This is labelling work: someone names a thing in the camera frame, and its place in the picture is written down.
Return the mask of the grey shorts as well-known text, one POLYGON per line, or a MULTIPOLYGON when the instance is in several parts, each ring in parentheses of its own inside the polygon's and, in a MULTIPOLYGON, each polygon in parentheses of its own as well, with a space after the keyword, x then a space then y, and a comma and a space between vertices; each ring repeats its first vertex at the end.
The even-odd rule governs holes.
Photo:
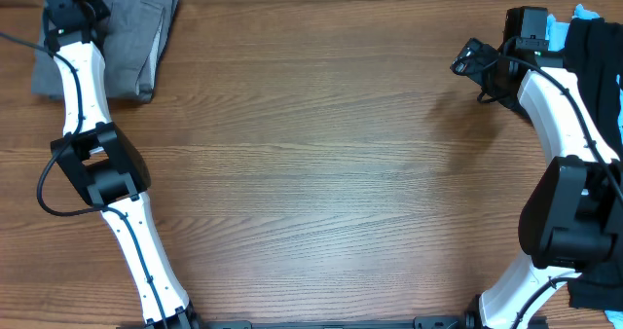
POLYGON ((179 0, 44 0, 40 42, 50 53, 93 42, 109 98, 149 102, 179 0))

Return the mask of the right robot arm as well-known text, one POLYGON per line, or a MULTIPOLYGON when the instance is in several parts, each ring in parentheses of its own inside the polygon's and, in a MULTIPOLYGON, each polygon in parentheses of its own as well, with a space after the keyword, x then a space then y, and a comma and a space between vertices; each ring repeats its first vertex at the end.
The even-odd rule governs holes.
POLYGON ((622 252, 622 27, 575 18, 553 37, 540 7, 508 10, 500 46, 469 40, 453 73, 534 127, 547 167, 519 220, 520 253, 457 328, 543 328, 539 309, 622 252))

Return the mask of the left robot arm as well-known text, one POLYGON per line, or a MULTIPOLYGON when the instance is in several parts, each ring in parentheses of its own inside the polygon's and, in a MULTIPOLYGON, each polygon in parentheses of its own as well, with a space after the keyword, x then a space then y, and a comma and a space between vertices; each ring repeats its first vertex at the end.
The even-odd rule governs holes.
POLYGON ((97 23, 103 0, 46 0, 44 53, 61 75, 62 137, 51 144, 58 165, 89 212, 100 212, 115 234, 139 293, 147 328, 199 328, 202 322, 176 278, 152 217, 148 168, 111 120, 105 60, 97 23))

